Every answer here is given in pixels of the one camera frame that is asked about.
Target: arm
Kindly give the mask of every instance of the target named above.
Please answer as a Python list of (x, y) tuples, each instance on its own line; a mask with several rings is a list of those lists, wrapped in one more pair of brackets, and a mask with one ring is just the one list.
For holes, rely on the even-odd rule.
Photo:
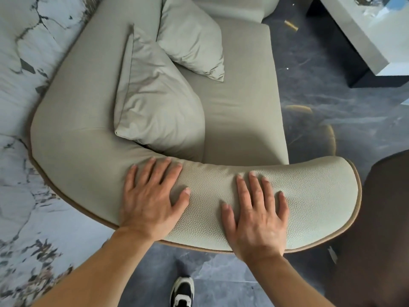
[(248, 265), (274, 306), (334, 307), (283, 258), (289, 218), (284, 194), (279, 192), (276, 214), (274, 191), (268, 180), (261, 180), (264, 191), (253, 172), (249, 181), (252, 196), (243, 178), (237, 177), (241, 205), (238, 224), (232, 207), (226, 203), (222, 206), (223, 225), (233, 252)]
[(75, 269), (33, 307), (116, 307), (136, 266), (156, 240), (173, 229), (189, 204), (190, 189), (181, 192), (171, 206), (169, 193), (181, 164), (164, 178), (170, 158), (148, 161), (135, 184), (136, 166), (125, 178), (121, 225), (92, 257)]

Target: coffee table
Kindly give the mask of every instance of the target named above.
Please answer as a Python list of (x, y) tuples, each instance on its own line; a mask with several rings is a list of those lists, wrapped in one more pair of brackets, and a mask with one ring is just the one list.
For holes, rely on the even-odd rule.
[(409, 82), (409, 5), (381, 17), (368, 9), (355, 0), (313, 0), (307, 15), (329, 13), (365, 62), (348, 78), (350, 87), (402, 86)]

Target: floor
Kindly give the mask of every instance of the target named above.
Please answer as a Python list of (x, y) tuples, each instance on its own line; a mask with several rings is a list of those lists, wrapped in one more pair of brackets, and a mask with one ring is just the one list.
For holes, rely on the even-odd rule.
[[(409, 149), (409, 106), (401, 105), (409, 98), (409, 84), (394, 89), (347, 87), (340, 64), (353, 51), (339, 41), (340, 31), (330, 18), (305, 18), (308, 4), (280, 0), (263, 21), (271, 30), (290, 162), (339, 155), (352, 160), (365, 180), (376, 161)], [(339, 250), (340, 239), (286, 255), (321, 293), (335, 268), (329, 244)], [(194, 278), (196, 306), (272, 305), (234, 256), (155, 244), (130, 279), (120, 307), (166, 306), (173, 280), (180, 274)]]

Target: shoe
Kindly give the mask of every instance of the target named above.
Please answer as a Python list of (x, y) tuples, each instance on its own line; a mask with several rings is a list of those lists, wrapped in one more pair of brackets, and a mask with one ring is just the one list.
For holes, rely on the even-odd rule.
[(170, 307), (192, 307), (195, 285), (190, 277), (179, 277), (175, 281), (170, 299)]

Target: pillow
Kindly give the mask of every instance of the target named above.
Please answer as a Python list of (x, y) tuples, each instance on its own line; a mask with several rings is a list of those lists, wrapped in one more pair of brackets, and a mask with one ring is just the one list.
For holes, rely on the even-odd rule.
[(127, 40), (114, 110), (115, 134), (158, 153), (201, 162), (205, 116), (199, 97), (140, 29)]
[(176, 63), (223, 82), (222, 32), (192, 0), (163, 0), (157, 42)]

